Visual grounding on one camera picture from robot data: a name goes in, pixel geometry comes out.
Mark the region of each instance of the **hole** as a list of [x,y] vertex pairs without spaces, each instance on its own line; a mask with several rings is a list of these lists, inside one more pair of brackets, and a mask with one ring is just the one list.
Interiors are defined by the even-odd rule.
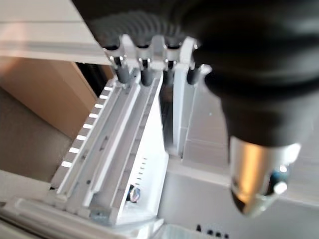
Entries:
[[106,91],[112,91],[112,87],[106,86],[106,87],[104,87],[104,90],[106,90]]
[[86,136],[78,135],[78,136],[76,136],[76,139],[77,139],[77,140],[84,141],[84,140],[86,139]]
[[108,96],[100,95],[99,98],[103,99],[103,100],[106,100],[108,98]]
[[196,231],[201,232],[201,226],[200,226],[200,224],[197,225]]
[[68,161],[63,161],[61,163],[61,166],[62,167],[66,167],[66,168],[70,168],[72,166],[72,163],[71,162],[68,162]]
[[69,149],[69,152],[70,153],[78,153],[80,150],[78,149],[78,148],[74,148],[74,147],[71,147],[70,149]]
[[94,107],[101,109],[101,108],[103,108],[103,105],[101,105],[101,104],[95,104]]
[[83,128],[92,128],[92,125],[91,125],[91,124],[88,124],[88,123],[85,123],[85,124],[83,125]]
[[89,114],[89,117],[96,119],[98,117],[98,115],[97,114]]

